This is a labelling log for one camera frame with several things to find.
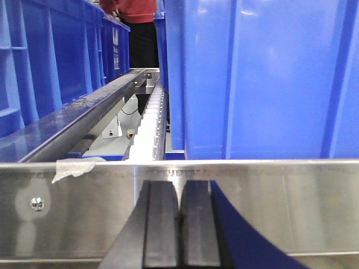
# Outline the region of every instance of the red shirt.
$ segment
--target red shirt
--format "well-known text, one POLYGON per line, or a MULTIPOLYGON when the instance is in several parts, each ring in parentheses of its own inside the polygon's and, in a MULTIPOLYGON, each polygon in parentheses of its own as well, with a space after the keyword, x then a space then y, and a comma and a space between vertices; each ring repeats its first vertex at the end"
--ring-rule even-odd
POLYGON ((100 0, 100 7, 106 13, 112 13, 116 8, 121 17, 132 24, 153 22, 156 12, 156 0, 100 0))

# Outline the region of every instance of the black plastic part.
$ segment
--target black plastic part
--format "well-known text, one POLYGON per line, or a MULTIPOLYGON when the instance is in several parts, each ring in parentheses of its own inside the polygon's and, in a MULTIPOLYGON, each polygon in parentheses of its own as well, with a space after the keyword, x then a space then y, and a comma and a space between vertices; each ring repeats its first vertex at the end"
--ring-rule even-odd
POLYGON ((144 182, 137 204, 98 269, 141 269, 146 235, 150 182, 144 182))
POLYGON ((182 266, 220 268, 209 182, 187 181, 181 199, 182 266))
POLYGON ((177 268, 178 201, 171 182, 151 182, 144 268, 177 268))

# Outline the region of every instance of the metal frame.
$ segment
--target metal frame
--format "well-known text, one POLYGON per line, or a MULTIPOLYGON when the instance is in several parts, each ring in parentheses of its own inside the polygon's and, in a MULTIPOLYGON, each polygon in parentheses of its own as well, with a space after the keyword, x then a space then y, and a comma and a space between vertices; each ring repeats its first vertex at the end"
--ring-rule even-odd
POLYGON ((102 88, 64 106, 0 140, 0 161, 39 162, 60 159, 86 135, 96 138, 128 99, 158 69, 132 69, 102 88))
POLYGON ((98 261, 148 179, 169 180, 177 193, 188 179, 214 179, 242 216, 289 255, 350 269, 359 261, 359 160, 109 161, 51 184, 58 168, 0 164, 0 226, 9 242, 0 244, 0 262, 98 261), (43 198, 43 211, 29 206, 34 197, 43 198))

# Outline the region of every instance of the white tape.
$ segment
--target white tape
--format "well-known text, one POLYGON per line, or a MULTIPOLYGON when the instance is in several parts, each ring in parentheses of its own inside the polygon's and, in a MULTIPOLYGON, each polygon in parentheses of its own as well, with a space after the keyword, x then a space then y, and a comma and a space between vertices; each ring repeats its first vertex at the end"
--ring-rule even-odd
POLYGON ((95 164, 100 161, 106 160, 101 157, 58 160, 56 161, 56 175, 51 183, 54 184, 56 181, 59 181, 69 175, 79 177, 88 173, 95 167, 95 164))

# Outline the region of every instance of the wire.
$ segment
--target wire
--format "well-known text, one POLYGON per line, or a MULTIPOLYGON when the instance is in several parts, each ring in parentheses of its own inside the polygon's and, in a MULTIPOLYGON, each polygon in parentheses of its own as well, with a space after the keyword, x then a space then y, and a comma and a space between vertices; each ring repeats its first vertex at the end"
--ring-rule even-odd
POLYGON ((123 109, 121 109, 121 111, 122 111, 124 114, 126 114, 126 115, 133 115, 136 111, 138 111, 138 108, 137 108, 135 111, 133 111, 132 113, 130 113, 130 114, 124 112, 123 109))
POLYGON ((135 125, 134 125, 134 122, 132 121, 132 118, 134 117, 134 115, 135 115, 135 114, 133 113, 132 116, 131 116, 131 118, 130 118, 130 121, 131 121, 132 126, 135 126, 135 125))

